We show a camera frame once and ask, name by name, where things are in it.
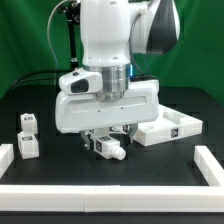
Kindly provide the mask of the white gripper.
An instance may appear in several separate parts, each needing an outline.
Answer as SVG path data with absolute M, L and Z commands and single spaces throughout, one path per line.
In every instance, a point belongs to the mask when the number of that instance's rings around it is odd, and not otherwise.
M 87 150 L 93 149 L 88 130 L 130 125 L 127 143 L 132 144 L 137 123 L 154 121 L 159 115 L 157 80 L 129 82 L 123 96 L 114 101 L 97 99 L 97 91 L 102 86 L 99 72 L 84 69 L 59 78 L 61 91 L 56 98 L 56 127 L 61 133 L 80 132 Z

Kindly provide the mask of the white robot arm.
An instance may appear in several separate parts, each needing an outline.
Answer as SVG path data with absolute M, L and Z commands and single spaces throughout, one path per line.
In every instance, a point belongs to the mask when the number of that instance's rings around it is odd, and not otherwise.
M 159 82 L 130 79 L 133 55 L 165 54 L 180 35 L 174 0 L 82 0 L 82 66 L 59 79 L 55 120 L 62 133 L 128 125 L 159 115 Z

